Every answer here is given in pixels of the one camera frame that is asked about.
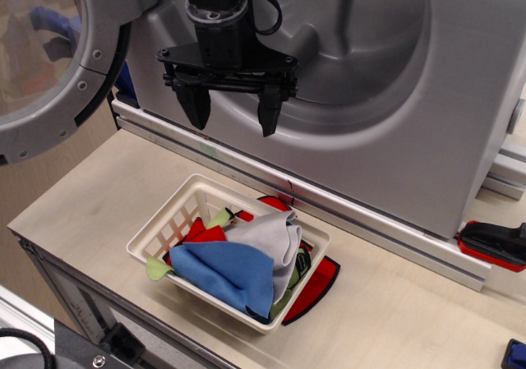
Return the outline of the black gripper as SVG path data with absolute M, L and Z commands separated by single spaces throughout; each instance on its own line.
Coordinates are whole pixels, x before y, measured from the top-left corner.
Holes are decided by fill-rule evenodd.
M 164 79 L 174 87 L 189 122 L 203 130 L 210 117 L 210 90 L 258 94 L 263 137 L 275 133 L 282 99 L 298 92 L 298 60 L 265 46 L 246 19 L 233 24 L 195 24 L 196 42 L 162 48 Z

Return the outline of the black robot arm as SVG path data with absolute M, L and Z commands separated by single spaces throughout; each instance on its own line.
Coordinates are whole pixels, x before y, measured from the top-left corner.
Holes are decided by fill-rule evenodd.
M 266 0 L 275 9 L 277 0 Z M 268 29 L 256 26 L 252 0 L 186 0 L 196 42 L 158 51 L 166 86 L 177 95 L 192 126 L 202 130 L 210 117 L 211 90 L 255 94 L 263 136 L 275 133 L 283 102 L 296 95 L 298 60 L 265 46 L 283 16 Z

